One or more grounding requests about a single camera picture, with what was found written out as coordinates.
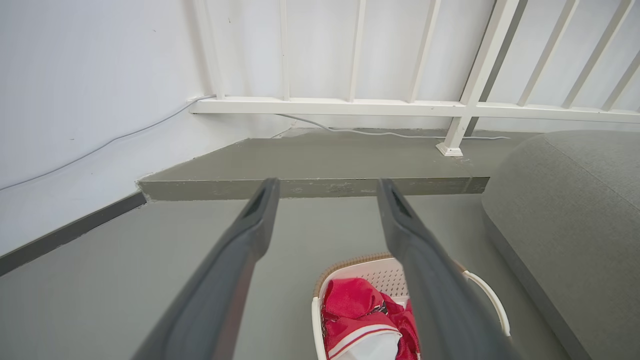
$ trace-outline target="gray upholstered ottoman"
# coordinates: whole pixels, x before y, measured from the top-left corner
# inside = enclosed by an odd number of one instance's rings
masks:
[[[640,133],[535,136],[491,177],[483,207],[572,358],[640,359]]]

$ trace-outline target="white fabric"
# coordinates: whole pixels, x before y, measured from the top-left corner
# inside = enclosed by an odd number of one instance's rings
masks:
[[[374,336],[378,333],[386,333],[386,332],[398,332],[398,329],[394,326],[389,326],[387,324],[378,323],[375,325],[367,325],[361,328],[358,328],[345,336],[342,340],[340,340],[333,348],[329,349],[327,355],[329,358],[336,356],[340,352],[346,351],[349,347],[357,344],[358,342],[366,339],[367,336]]]
[[[366,336],[334,360],[395,360],[401,337],[395,331]]]

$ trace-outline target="raised concrete platform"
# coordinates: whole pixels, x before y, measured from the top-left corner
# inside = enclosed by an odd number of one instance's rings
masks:
[[[362,129],[384,132],[383,129]],[[443,130],[399,129],[404,135],[444,136]],[[464,157],[442,156],[440,139],[366,136],[291,129],[273,139],[248,139],[148,176],[139,182],[151,200],[248,199],[267,177],[282,180],[282,197],[372,196],[388,177],[405,195],[481,193],[493,170],[534,133],[476,131],[500,140],[464,140]]]

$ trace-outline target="gray baseboard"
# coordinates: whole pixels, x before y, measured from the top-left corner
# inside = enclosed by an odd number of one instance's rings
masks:
[[[146,203],[147,200],[141,192],[134,193],[3,255],[0,257],[0,276]]]

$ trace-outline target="railing post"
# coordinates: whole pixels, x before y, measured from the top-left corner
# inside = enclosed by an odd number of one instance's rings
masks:
[[[289,101],[289,41],[287,39],[287,0],[280,0],[280,54],[282,55],[282,100]]]
[[[549,40],[547,40],[544,50],[542,50],[540,59],[538,59],[538,63],[533,69],[533,73],[527,82],[527,86],[525,86],[524,91],[522,92],[522,96],[520,96],[520,100],[518,100],[518,105],[526,106],[529,104],[529,98],[531,97],[533,90],[536,88],[538,81],[542,77],[542,73],[545,71],[551,58],[556,52],[556,49],[560,44],[560,40],[562,40],[562,36],[564,35],[564,31],[569,26],[569,22],[571,21],[573,13],[577,7],[578,0],[566,0],[564,3],[564,7],[558,17],[556,25],[551,32],[551,36],[549,37]]]
[[[358,69],[360,67],[360,52],[362,50],[362,33],[364,32],[364,13],[367,8],[367,0],[360,0],[358,4],[358,20],[356,22],[356,33],[353,37],[353,62],[351,64],[351,82],[349,84],[348,101],[353,102],[356,98],[356,86],[358,84]]]
[[[511,18],[511,24],[509,25],[509,29],[507,29],[507,35],[504,36],[504,40],[502,41],[502,45],[500,46],[500,51],[498,51],[498,57],[496,57],[495,63],[493,63],[491,73],[489,73],[489,78],[484,85],[484,89],[482,90],[482,94],[480,95],[480,100],[478,100],[478,102],[486,102],[487,99],[489,99],[491,90],[493,90],[493,86],[495,85],[495,80],[498,78],[498,74],[500,74],[502,63],[504,63],[504,59],[507,57],[507,53],[509,52],[509,48],[511,47],[511,43],[513,42],[513,37],[516,35],[516,30],[520,26],[520,20],[522,20],[522,15],[524,14],[524,10],[527,8],[528,2],[529,0],[518,1],[516,11],[513,13],[513,18]],[[465,131],[465,136],[473,135],[476,124],[478,123],[478,119],[480,119],[478,116],[471,117],[471,121],[469,122],[467,130]]]
[[[622,75],[622,78],[620,78],[620,81],[611,92],[611,95],[609,95],[607,100],[604,102],[604,105],[602,105],[602,109],[604,111],[611,111],[611,109],[613,109],[622,93],[629,87],[631,79],[633,79],[638,73],[638,68],[640,68],[640,51],[638,51],[636,57],[627,68],[627,71]]]
[[[569,94],[566,96],[566,99],[562,104],[563,108],[571,108],[575,98],[578,97],[578,94],[582,90],[584,83],[587,81],[596,65],[598,65],[602,54],[604,54],[604,52],[609,47],[609,44],[611,44],[611,40],[616,36],[618,30],[620,30],[620,26],[622,26],[622,23],[627,18],[627,15],[629,14],[629,11],[631,11],[631,7],[634,5],[635,1],[636,0],[620,1],[618,9],[613,14],[613,17],[611,18],[609,25],[607,25],[607,28],[604,30],[604,33],[602,33],[602,37],[600,37],[598,44],[596,45],[595,49],[593,49],[589,60],[587,60],[587,64],[585,64],[584,68],[582,68],[578,79],[576,79],[573,87],[569,91]]]
[[[493,63],[498,57],[498,52],[517,6],[518,0],[496,0],[476,61],[473,64],[460,99],[460,102],[465,105],[465,114],[461,117],[453,118],[444,142],[436,146],[444,156],[462,156],[460,142],[465,136],[473,110],[489,78]]]
[[[211,90],[213,90],[213,88],[216,89],[216,97],[218,100],[224,100],[225,87],[222,83],[222,74],[219,68],[220,62],[218,61],[218,54],[216,52],[216,42],[207,0],[195,0],[195,8],[198,30],[200,31],[200,41],[202,42],[202,50],[206,62],[205,66],[207,67],[207,75],[209,76],[209,86]]]
[[[427,20],[424,23],[424,31],[422,32],[422,40],[420,41],[420,49],[418,50],[418,60],[416,61],[415,69],[413,70],[413,77],[411,79],[407,102],[414,102],[418,97],[418,91],[420,90],[420,84],[422,83],[424,64],[427,62],[427,54],[429,53],[429,47],[431,46],[431,39],[433,38],[433,33],[436,28],[436,19],[438,18],[439,11],[440,0],[431,0],[429,2],[429,10],[427,12]]]

